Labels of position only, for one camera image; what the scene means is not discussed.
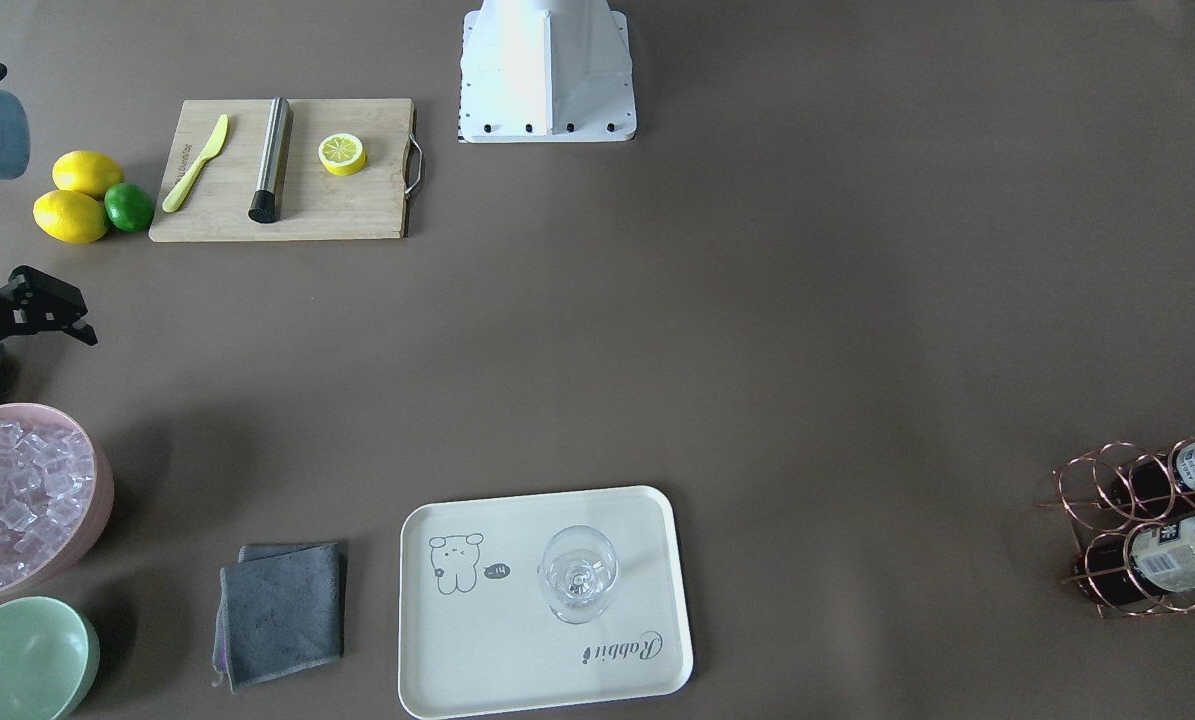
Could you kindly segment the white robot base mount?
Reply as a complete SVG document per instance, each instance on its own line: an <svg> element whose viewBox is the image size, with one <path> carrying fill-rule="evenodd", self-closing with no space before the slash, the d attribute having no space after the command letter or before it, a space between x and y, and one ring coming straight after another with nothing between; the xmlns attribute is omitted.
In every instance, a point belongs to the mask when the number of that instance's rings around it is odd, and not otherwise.
<svg viewBox="0 0 1195 720"><path fill-rule="evenodd" d="M629 19L606 1L484 1L462 18L456 140L635 139Z"/></svg>

